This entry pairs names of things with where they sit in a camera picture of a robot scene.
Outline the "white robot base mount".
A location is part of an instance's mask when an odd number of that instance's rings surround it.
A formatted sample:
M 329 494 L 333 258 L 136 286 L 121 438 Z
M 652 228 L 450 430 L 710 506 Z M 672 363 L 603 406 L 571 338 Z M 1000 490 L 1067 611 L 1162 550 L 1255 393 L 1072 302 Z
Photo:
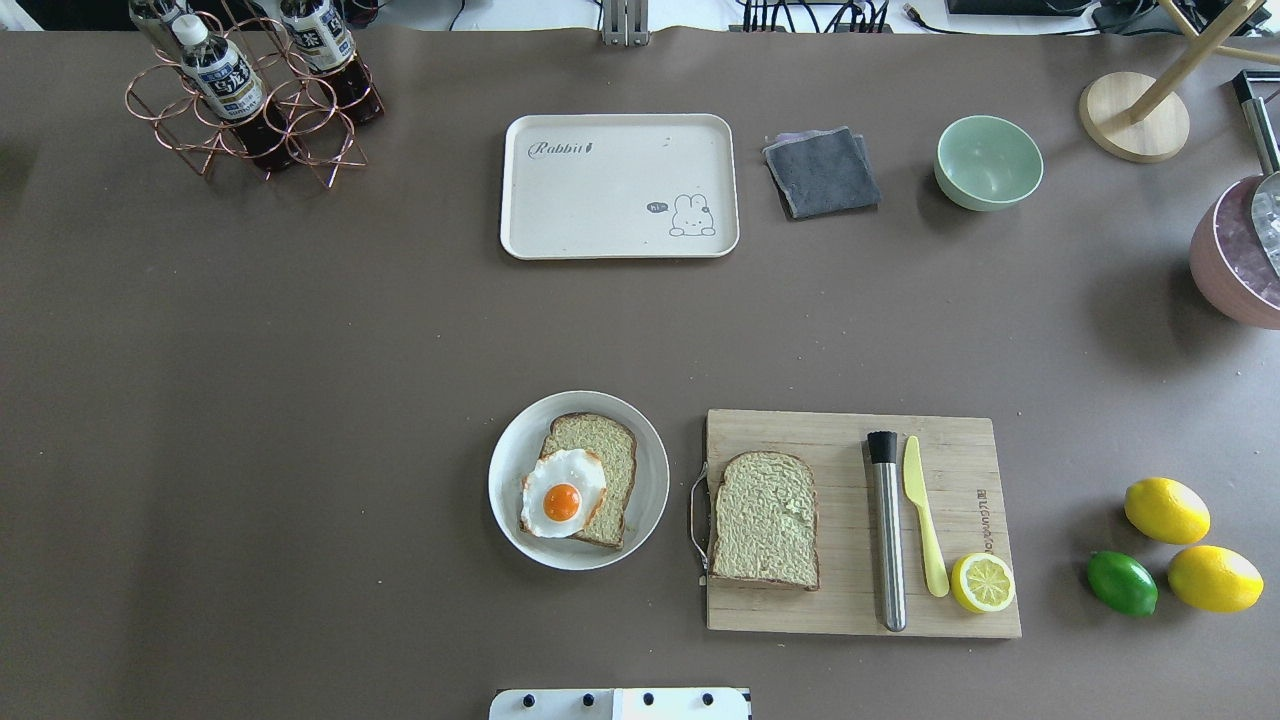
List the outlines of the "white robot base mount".
M 748 688 L 649 687 L 507 689 L 489 719 L 751 719 Z

